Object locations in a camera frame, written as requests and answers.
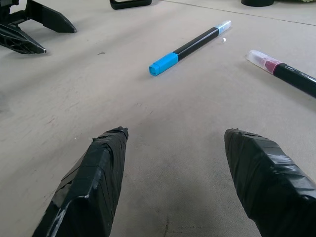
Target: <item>blue marker cap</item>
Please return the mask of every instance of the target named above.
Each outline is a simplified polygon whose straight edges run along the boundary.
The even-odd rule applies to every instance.
[[[163,58],[159,59],[149,67],[149,72],[153,76],[157,76],[160,73],[171,68],[178,62],[178,55],[176,53],[169,53]]]
[[[221,24],[215,26],[216,28],[218,28],[219,33],[218,35],[220,35],[221,33],[223,33],[225,30],[227,30],[230,26],[232,25],[232,21],[224,21]]]

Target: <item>red marker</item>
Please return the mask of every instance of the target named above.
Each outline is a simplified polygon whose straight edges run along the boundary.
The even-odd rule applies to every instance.
[[[316,98],[316,79],[257,50],[247,59],[258,67]]]

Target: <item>concrete floor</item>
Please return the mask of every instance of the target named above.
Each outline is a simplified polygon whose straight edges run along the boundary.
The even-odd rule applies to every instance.
[[[228,128],[276,141],[316,180],[316,99],[245,59],[257,49],[316,76],[316,2],[155,0],[121,11],[107,0],[40,2],[78,32],[29,21],[21,28],[46,55],[0,47],[1,237],[31,236],[91,137],[116,126],[130,138],[112,237],[260,236],[230,176]],[[150,76],[155,60],[228,19],[225,44]]]

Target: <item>black electrical tape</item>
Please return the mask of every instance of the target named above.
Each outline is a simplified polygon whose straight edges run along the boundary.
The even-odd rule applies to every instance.
[[[316,184],[267,138],[225,133],[237,196],[262,237],[315,237]]]
[[[93,139],[57,188],[33,237],[108,237],[123,179],[127,128]]]

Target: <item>blue marker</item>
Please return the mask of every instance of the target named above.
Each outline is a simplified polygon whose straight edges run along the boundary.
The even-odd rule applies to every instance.
[[[185,44],[184,46],[178,48],[176,51],[167,54],[163,58],[159,59],[149,67],[149,72],[153,76],[157,76],[160,73],[166,71],[168,68],[171,68],[181,59],[184,59],[190,53],[193,53],[198,48],[201,48],[206,43],[210,42],[212,39],[218,37],[221,33],[227,30],[232,24],[232,21],[225,21],[222,24],[219,24],[202,35],[196,37],[194,40]]]

